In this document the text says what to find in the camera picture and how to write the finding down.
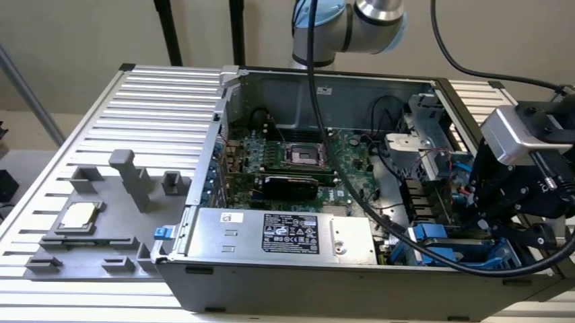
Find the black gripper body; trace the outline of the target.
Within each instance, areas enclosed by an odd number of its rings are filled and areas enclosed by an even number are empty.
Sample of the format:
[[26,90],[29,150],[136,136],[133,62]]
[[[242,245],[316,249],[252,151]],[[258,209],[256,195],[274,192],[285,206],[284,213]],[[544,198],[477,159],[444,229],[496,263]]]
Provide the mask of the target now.
[[557,219],[573,216],[573,171],[566,163],[516,166],[526,185],[524,198],[513,205],[528,215]]

